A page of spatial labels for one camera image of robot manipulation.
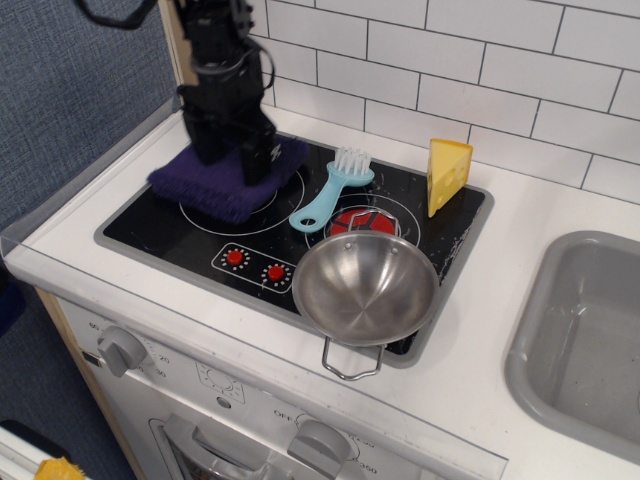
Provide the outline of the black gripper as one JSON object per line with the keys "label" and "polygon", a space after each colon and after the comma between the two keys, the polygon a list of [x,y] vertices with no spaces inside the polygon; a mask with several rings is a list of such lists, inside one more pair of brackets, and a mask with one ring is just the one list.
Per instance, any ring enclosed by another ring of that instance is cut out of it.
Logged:
{"label": "black gripper", "polygon": [[271,172],[276,148],[275,126],[261,110],[262,65],[246,62],[198,79],[177,89],[194,151],[203,164],[214,164],[241,146],[244,182],[258,185]]}

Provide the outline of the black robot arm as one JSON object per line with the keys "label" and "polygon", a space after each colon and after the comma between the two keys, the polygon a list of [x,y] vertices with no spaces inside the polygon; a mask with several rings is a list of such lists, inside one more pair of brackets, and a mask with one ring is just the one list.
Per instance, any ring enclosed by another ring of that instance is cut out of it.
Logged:
{"label": "black robot arm", "polygon": [[238,150],[244,183],[256,185],[271,170],[276,128],[261,109],[261,52],[249,37],[253,8],[244,1],[177,1],[191,44],[196,85],[182,85],[187,132],[200,160],[213,164]]}

